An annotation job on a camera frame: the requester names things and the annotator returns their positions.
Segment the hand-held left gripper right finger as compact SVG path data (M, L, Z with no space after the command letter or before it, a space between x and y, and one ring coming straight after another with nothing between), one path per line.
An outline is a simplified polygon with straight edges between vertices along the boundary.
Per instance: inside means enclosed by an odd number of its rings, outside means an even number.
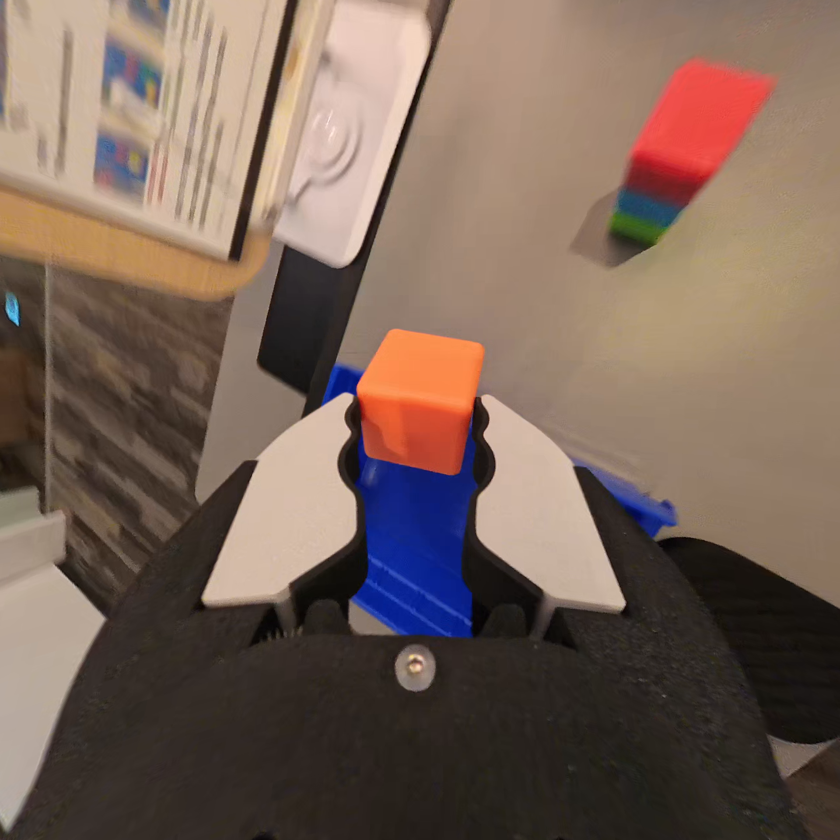
M522 610L529 634L546 634L559 609L621 614L627 601L571 458L492 395L476 399L472 440L463 579L474 628L505 605Z

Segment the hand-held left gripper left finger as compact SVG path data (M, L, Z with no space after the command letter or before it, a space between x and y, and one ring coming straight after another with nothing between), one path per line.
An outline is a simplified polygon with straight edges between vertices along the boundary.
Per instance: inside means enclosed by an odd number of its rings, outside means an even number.
M359 401L342 393L264 449L204 587L205 607L269 605L283 631L297 631L315 602L347 610L369 570L360 439Z

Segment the blue plastic bin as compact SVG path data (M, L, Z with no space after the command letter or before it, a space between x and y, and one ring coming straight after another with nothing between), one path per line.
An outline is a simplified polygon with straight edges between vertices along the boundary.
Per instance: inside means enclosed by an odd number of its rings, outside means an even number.
M464 462L455 476L369 458L361 429L358 487L364 500L370 570L355 598L399 634L467 637L477 635L487 620L482 618L474 628L478 609L463 579L466 520L476 489L474 411ZM596 479L649 538L677 524L669 502L652 499L633 484L567 456L579 481L584 476Z

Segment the orange magnetic cube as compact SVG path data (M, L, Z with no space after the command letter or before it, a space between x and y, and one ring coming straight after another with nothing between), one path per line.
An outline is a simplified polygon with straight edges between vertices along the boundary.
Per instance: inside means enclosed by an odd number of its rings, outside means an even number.
M390 330L356 390L366 455L457 475L484 359L474 341Z

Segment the green magnetic cube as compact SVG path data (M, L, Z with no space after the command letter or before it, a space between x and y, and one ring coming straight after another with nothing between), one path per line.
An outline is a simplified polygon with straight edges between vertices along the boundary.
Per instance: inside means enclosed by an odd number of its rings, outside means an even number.
M618 210L613 212L609 224L611 236L642 248L656 245L668 230L668 225Z

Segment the teal magnetic cube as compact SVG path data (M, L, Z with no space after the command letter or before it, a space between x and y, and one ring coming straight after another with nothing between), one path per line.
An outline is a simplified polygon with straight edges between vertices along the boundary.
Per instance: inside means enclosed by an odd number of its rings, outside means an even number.
M685 206L625 186L617 194L615 211L657 228L668 228Z

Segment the red magnetic cube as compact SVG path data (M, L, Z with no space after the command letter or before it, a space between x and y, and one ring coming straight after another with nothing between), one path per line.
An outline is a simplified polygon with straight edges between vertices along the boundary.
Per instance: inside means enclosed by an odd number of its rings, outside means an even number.
M623 188L686 206L741 143L776 77L694 58L662 90L629 154Z

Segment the black textured mat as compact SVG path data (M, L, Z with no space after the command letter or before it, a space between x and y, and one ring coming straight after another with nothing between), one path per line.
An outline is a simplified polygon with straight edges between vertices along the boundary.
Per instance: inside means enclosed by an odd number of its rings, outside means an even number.
M839 736L839 610L713 542L667 538L675 562L747 677L767 732L817 744Z

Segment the white sign stand base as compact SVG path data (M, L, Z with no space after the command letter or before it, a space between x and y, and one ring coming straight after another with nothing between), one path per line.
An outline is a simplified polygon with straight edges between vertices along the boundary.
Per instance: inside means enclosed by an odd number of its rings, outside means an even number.
M426 12L337 2L274 239L332 268L360 253L431 51Z

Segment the wooden instruction sign board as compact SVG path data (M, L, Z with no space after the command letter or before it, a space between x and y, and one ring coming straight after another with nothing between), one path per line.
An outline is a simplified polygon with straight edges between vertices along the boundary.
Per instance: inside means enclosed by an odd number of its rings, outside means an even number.
M334 8L2 1L2 256L235 294L267 262Z

